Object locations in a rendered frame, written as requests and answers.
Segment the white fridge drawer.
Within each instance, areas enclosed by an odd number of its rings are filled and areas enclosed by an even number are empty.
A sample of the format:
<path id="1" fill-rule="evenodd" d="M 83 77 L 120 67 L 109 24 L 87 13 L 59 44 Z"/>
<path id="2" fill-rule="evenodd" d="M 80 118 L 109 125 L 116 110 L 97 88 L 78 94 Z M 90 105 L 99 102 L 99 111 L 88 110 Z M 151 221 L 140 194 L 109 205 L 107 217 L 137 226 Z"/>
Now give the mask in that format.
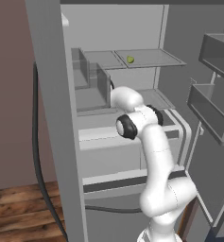
<path id="1" fill-rule="evenodd" d="M 83 179 L 85 199 L 105 199 L 140 194 L 146 185 L 145 169 Z"/>
<path id="2" fill-rule="evenodd" d="M 78 135 L 83 178 L 146 169 L 144 152 L 138 138 L 118 135 L 115 121 L 122 112 L 80 116 Z M 174 109 L 162 110 L 163 129 L 169 141 L 174 163 L 184 165 L 192 131 Z"/>

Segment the grey fridge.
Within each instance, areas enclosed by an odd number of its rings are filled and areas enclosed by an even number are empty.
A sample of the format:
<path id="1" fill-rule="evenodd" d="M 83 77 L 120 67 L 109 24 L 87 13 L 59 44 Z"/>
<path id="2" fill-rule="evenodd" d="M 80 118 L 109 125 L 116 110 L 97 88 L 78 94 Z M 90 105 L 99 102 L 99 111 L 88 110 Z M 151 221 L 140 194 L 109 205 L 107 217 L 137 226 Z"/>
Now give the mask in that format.
<path id="1" fill-rule="evenodd" d="M 114 112 L 122 112 L 122 116 L 125 112 L 112 105 L 106 109 L 77 111 L 71 49 L 81 48 L 83 52 L 165 50 L 164 35 L 171 5 L 207 4 L 203 0 L 163 1 L 157 5 L 142 1 L 127 5 L 107 4 L 104 0 L 91 3 L 26 0 L 39 77 L 38 118 L 46 121 L 60 189 L 62 214 L 59 217 L 69 242 L 137 242 L 150 222 L 140 208 L 144 190 L 140 194 L 121 197 L 84 198 L 78 118 Z M 111 76 L 111 91 L 129 87 L 137 93 L 138 90 L 154 89 L 164 95 L 159 89 L 163 68 L 103 69 Z M 187 176 L 184 166 L 175 164 L 169 178 L 178 177 Z"/>

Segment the tall grey fridge box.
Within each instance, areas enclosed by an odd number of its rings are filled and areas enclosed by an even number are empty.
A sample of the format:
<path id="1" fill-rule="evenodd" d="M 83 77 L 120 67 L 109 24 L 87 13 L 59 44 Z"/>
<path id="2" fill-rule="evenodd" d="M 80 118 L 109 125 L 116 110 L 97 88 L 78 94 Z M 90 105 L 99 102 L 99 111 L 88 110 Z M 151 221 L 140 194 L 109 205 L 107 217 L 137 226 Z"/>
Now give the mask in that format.
<path id="1" fill-rule="evenodd" d="M 90 63 L 81 48 L 72 48 L 71 54 L 75 89 L 88 88 L 90 84 Z"/>

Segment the narrow glass fridge shelf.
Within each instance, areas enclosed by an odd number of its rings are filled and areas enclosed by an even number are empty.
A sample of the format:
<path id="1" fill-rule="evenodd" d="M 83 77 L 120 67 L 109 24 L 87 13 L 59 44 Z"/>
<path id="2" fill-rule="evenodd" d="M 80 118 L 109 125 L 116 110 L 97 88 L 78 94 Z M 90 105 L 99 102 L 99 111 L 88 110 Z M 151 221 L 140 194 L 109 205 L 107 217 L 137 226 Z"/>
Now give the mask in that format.
<path id="1" fill-rule="evenodd" d="M 127 68 L 126 64 L 111 50 L 85 51 L 84 54 L 90 62 L 97 62 L 106 70 Z"/>

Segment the wide glass fridge shelf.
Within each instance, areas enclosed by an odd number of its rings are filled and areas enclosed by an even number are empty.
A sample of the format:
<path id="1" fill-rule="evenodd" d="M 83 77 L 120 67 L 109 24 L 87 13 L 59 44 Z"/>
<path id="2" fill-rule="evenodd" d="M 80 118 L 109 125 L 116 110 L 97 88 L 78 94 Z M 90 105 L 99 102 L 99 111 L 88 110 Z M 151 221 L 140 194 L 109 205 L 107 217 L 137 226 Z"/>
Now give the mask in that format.
<path id="1" fill-rule="evenodd" d="M 167 51 L 159 49 L 115 50 L 115 54 L 128 68 L 184 66 L 185 62 Z M 134 57 L 134 63 L 127 63 L 127 56 Z"/>

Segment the grey fridge door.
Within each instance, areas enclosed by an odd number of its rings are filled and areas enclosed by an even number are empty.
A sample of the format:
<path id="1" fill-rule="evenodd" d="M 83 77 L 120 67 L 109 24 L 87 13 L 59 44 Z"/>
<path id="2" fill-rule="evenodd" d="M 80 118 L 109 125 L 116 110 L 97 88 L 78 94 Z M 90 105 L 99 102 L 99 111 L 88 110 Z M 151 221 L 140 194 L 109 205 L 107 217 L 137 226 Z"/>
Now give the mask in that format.
<path id="1" fill-rule="evenodd" d="M 224 112 L 224 78 L 198 60 L 205 34 L 224 34 L 224 5 L 171 5 L 164 49 L 185 62 L 161 70 L 159 89 L 188 123 L 192 136 L 184 162 L 198 196 L 184 210 L 185 242 L 224 242 L 224 146 L 201 124 L 187 101 L 193 84 L 214 84 L 215 103 Z"/>

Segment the glass shelf above drawer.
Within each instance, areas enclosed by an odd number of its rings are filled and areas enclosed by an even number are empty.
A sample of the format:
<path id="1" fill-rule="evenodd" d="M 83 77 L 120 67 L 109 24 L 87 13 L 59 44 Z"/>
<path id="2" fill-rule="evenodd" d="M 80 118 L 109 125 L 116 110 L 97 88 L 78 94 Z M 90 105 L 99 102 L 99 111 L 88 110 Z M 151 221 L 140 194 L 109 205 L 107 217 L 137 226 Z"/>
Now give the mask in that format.
<path id="1" fill-rule="evenodd" d="M 170 110 L 175 106 L 159 90 L 138 90 L 146 105 L 151 105 L 157 110 Z"/>

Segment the large grey door bin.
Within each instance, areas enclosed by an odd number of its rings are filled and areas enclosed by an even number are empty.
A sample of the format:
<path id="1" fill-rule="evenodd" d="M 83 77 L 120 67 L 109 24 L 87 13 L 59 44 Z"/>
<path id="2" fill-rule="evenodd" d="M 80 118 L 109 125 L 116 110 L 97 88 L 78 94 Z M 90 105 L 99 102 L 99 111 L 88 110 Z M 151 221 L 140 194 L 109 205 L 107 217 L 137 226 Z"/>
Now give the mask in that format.
<path id="1" fill-rule="evenodd" d="M 214 84 L 193 84 L 187 105 L 215 140 L 224 146 L 224 112 L 214 99 Z"/>

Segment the small grey door bin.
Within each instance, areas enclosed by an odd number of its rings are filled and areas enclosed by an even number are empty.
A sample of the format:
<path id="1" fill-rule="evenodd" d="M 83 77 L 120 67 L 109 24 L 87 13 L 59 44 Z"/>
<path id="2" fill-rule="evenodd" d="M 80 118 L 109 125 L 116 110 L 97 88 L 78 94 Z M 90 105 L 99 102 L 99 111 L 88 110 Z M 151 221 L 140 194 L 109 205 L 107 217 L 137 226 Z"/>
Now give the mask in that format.
<path id="1" fill-rule="evenodd" d="M 224 34 L 205 34 L 198 60 L 224 78 Z"/>

